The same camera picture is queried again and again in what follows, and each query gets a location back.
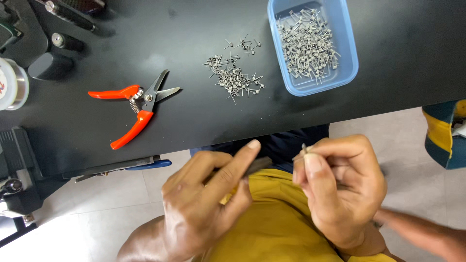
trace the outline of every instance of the red-handled pruning shears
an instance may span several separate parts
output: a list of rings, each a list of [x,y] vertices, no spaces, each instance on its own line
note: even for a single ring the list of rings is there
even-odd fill
[[[180,87],[158,91],[168,70],[164,70],[154,81],[154,83],[144,92],[138,85],[129,86],[119,91],[88,92],[93,98],[100,99],[118,99],[126,98],[130,100],[131,108],[137,113],[137,122],[122,138],[110,144],[112,149],[119,149],[136,137],[147,125],[154,115],[153,109],[155,103],[178,92]]]

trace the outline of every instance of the red handle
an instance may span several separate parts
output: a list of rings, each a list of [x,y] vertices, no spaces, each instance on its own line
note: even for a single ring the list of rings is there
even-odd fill
[[[118,139],[117,141],[114,141],[110,144],[112,149],[119,149],[120,147],[126,145],[128,142],[130,142],[134,137],[136,137],[139,132],[141,132],[142,129],[147,125],[149,120],[152,118],[154,115],[153,112],[145,111],[142,110],[137,114],[137,122],[134,124],[134,126],[131,128],[131,130],[126,133],[122,138]]]
[[[90,91],[88,92],[88,94],[93,98],[100,98],[100,99],[116,99],[116,98],[130,99],[133,95],[137,94],[138,91],[139,91],[139,86],[132,85],[123,90],[104,91],[104,92]]]

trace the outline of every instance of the bag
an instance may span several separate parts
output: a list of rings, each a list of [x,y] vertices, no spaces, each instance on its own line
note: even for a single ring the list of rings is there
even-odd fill
[[[422,107],[428,129],[427,153],[445,169],[466,167],[466,138],[452,135],[452,126],[466,119],[466,99]]]

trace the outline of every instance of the blue plastic container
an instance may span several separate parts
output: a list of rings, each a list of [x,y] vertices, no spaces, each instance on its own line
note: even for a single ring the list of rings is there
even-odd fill
[[[330,69],[330,75],[322,80],[322,84],[320,81],[317,82],[315,78],[311,80],[308,77],[298,77],[295,79],[288,73],[283,58],[283,50],[281,49],[281,38],[275,21],[275,18],[280,18],[280,21],[290,19],[289,11],[293,10],[293,12],[298,13],[301,9],[307,7],[317,9],[319,17],[327,20],[327,27],[333,33],[331,40],[336,47],[334,49],[341,54],[341,57],[338,57],[340,65],[335,70]],[[281,75],[288,92],[292,95],[303,97],[315,94],[348,84],[355,78],[359,69],[359,62],[357,60],[350,14],[345,0],[269,0],[267,13]]]

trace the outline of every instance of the metal coil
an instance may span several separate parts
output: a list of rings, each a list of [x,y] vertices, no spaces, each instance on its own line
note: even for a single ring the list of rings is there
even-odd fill
[[[130,100],[130,105],[131,105],[131,109],[133,109],[133,111],[136,114],[138,114],[141,111],[141,108],[139,107],[139,105],[136,102]]]

